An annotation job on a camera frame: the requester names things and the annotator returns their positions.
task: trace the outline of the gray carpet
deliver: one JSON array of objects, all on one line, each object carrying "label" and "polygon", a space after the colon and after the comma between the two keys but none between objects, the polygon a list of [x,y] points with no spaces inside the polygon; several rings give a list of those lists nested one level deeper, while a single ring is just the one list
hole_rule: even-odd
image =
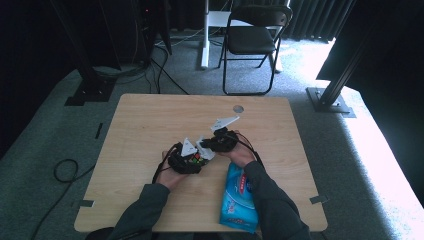
[{"label": "gray carpet", "polygon": [[[222,68],[216,69],[220,47],[211,44],[209,68],[200,69],[199,41],[175,42],[174,54],[164,68],[190,94],[223,95]],[[276,75],[268,96],[289,99],[318,191],[330,199],[324,203],[328,228],[314,239],[420,239],[424,212],[397,165],[384,137],[359,92],[344,88],[342,97],[356,118],[317,113],[306,87],[325,87],[316,81],[331,44],[287,40],[282,45],[283,72]],[[162,50],[153,59],[163,64]],[[266,88],[269,64],[234,64],[229,87],[252,90]],[[113,73],[108,68],[99,71]],[[75,159],[78,175],[96,163],[113,113],[124,93],[156,93],[157,67],[137,76],[121,77],[109,102],[88,102],[84,106],[64,103],[77,89],[77,71],[59,82],[31,123],[0,161],[0,239],[30,239],[44,214],[68,184],[53,176],[54,166],[63,159]],[[162,73],[162,94],[184,94]],[[103,124],[98,134],[99,124]],[[64,179],[72,177],[70,164],[58,169]],[[73,228],[91,172],[72,184],[69,191],[39,228],[36,239],[84,239]]]}]

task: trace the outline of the desk leg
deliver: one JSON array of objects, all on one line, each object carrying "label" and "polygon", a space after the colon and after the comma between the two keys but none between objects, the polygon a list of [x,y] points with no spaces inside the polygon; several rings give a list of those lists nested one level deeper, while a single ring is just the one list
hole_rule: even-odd
[{"label": "desk leg", "polygon": [[203,51],[202,51],[202,68],[208,68],[209,64],[209,0],[205,0],[205,38],[203,40]]}]

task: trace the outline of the wooden table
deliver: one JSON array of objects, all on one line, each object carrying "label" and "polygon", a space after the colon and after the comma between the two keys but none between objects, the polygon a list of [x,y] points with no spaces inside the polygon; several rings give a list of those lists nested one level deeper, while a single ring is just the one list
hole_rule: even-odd
[{"label": "wooden table", "polygon": [[[235,113],[233,107],[244,108]],[[302,142],[285,98],[125,94],[116,109],[75,229],[90,232],[114,226],[144,186],[150,183],[162,151],[188,137],[212,137],[217,118],[239,115],[229,126],[239,130],[261,156],[268,174],[299,208],[311,231],[327,221]],[[154,231],[236,231],[220,225],[221,199],[229,160],[216,156],[199,174],[186,178],[168,198]]]}]

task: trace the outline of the black chair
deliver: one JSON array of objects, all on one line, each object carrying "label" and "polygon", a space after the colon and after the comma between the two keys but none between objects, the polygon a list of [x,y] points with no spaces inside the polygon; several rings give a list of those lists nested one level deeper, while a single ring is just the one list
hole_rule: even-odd
[{"label": "black chair", "polygon": [[[274,81],[276,59],[280,50],[281,37],[284,29],[288,26],[293,12],[283,5],[244,5],[234,9],[227,23],[224,42],[222,44],[221,61],[224,61],[224,77],[222,90],[226,95],[249,96],[265,95],[271,88]],[[234,25],[233,21],[238,20],[246,24]],[[227,51],[234,55],[265,55],[263,58],[227,58]],[[272,64],[271,80],[269,87],[264,92],[239,92],[230,93],[226,90],[227,61],[228,60],[261,60],[260,68],[267,57],[275,52]]]}]

